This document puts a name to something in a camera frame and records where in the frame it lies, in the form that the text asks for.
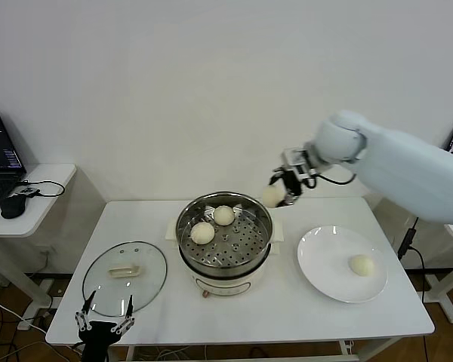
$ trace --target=pot handle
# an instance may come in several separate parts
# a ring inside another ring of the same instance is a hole
[[[169,220],[165,239],[166,241],[171,242],[172,246],[177,246],[178,242],[176,240],[176,219]]]
[[[284,228],[280,220],[273,220],[272,243],[281,243],[284,241]]]

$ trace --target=computer mouse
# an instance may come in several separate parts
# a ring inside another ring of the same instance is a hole
[[[0,204],[2,209],[1,215],[4,219],[14,219],[19,217],[25,211],[26,195],[14,195],[6,198]]]

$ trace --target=glass lid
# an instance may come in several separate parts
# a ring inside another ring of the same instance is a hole
[[[160,249],[144,241],[116,245],[99,256],[82,282],[86,300],[96,290],[91,310],[108,317],[125,315],[129,296],[133,311],[148,305],[165,283],[168,267]]]

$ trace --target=white shelf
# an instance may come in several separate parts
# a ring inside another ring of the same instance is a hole
[[[27,174],[23,179],[30,182],[48,179],[66,186],[74,173],[74,164],[29,164],[25,166]],[[54,194],[60,187],[52,184],[40,184],[36,187],[44,194]],[[26,201],[25,212],[16,219],[4,219],[0,215],[0,238],[25,238],[37,230],[57,198],[31,198]]]

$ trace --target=wooden floor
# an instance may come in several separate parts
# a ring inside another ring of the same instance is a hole
[[[417,290],[421,289],[421,276],[411,277],[414,286]],[[55,281],[51,290],[51,295],[61,296],[66,289],[68,281]],[[0,289],[0,303],[8,308],[22,313],[29,298],[14,286]],[[427,347],[430,357],[430,362],[453,362],[453,325],[450,324],[438,305],[427,305],[427,310],[436,325],[436,332],[427,337]],[[50,324],[52,315],[44,318],[43,325],[45,328]],[[4,312],[6,321],[15,321],[16,318]],[[2,332],[0,333],[0,343],[9,343],[12,340],[16,324],[3,324]],[[19,331],[14,337],[14,343],[18,348],[36,341],[44,341],[44,336],[37,330],[26,332]],[[363,341],[355,341],[355,350],[360,348]],[[8,346],[0,346],[0,357],[8,353]],[[57,350],[68,357],[72,362],[79,361],[79,357],[65,347],[58,347]],[[125,348],[114,348],[114,352],[119,358],[124,358]],[[205,350],[202,346],[189,347],[184,351],[187,357],[192,359],[204,359]],[[326,354],[339,354],[340,350],[337,343],[295,343],[295,344],[275,344],[275,345],[213,345],[208,346],[208,359],[225,359],[225,358],[248,358],[248,357],[300,357]],[[139,360],[153,360],[158,355],[158,349],[154,347],[137,348],[136,358]],[[175,359],[173,354],[170,354],[166,359]],[[422,362],[425,361],[423,350],[423,339],[421,337],[403,339],[387,350],[383,351],[378,356],[371,359],[373,362]],[[9,361],[15,362],[15,356],[10,357]],[[37,344],[20,352],[21,362],[59,362],[64,361],[58,357],[48,346]]]

